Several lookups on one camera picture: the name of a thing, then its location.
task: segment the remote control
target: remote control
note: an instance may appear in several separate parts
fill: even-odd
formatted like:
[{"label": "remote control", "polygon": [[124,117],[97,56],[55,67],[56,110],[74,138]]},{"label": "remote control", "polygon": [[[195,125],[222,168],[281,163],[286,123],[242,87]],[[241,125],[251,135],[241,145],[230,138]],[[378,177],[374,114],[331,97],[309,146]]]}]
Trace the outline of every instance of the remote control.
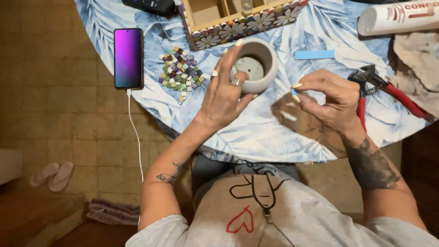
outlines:
[{"label": "remote control", "polygon": [[173,0],[122,0],[122,3],[151,14],[166,17],[177,11]]}]

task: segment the necklace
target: necklace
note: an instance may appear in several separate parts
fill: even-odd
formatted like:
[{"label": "necklace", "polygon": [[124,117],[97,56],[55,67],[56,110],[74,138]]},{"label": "necklace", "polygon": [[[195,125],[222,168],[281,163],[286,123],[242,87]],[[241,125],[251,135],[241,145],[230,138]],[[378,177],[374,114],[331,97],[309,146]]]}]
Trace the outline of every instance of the necklace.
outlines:
[{"label": "necklace", "polygon": [[267,224],[269,225],[274,225],[274,227],[276,227],[276,229],[288,240],[288,242],[290,242],[291,246],[296,247],[289,238],[287,238],[287,236],[285,236],[285,234],[279,229],[279,227],[277,227],[277,225],[271,221],[271,213],[269,209],[262,209],[262,215],[264,216],[264,218],[267,220]]}]

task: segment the fingernail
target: fingernail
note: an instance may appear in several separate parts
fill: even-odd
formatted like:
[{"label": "fingernail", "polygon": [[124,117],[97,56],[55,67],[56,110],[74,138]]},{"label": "fingernail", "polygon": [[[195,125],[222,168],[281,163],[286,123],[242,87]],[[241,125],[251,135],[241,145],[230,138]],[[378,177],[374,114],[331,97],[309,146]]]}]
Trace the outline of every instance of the fingernail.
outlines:
[{"label": "fingernail", "polygon": [[240,46],[240,45],[242,45],[242,39],[238,39],[238,41],[236,42],[236,44],[235,44],[235,46]]},{"label": "fingernail", "polygon": [[299,99],[299,97],[297,97],[297,95],[291,95],[291,97],[293,98],[294,101],[296,101],[297,103],[300,103],[300,99]]},{"label": "fingernail", "polygon": [[303,84],[302,83],[297,83],[296,85],[294,85],[294,86],[292,86],[291,88],[298,88],[298,87],[300,87],[300,86],[302,86]]}]

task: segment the blue tape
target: blue tape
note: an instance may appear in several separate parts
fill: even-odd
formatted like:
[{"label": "blue tape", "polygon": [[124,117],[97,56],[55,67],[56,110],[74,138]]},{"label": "blue tape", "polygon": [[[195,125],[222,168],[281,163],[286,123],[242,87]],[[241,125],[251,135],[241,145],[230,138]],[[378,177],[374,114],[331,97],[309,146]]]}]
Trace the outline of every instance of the blue tape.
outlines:
[{"label": "blue tape", "polygon": [[294,53],[295,60],[334,58],[334,56],[335,56],[335,50],[296,51]]}]

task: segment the white tube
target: white tube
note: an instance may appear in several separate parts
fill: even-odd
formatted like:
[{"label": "white tube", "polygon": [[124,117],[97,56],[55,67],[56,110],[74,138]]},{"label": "white tube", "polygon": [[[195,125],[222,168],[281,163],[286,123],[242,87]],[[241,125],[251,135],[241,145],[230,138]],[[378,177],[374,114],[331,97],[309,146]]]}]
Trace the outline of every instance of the white tube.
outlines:
[{"label": "white tube", "polygon": [[439,28],[439,1],[381,4],[365,9],[358,19],[362,36]]}]

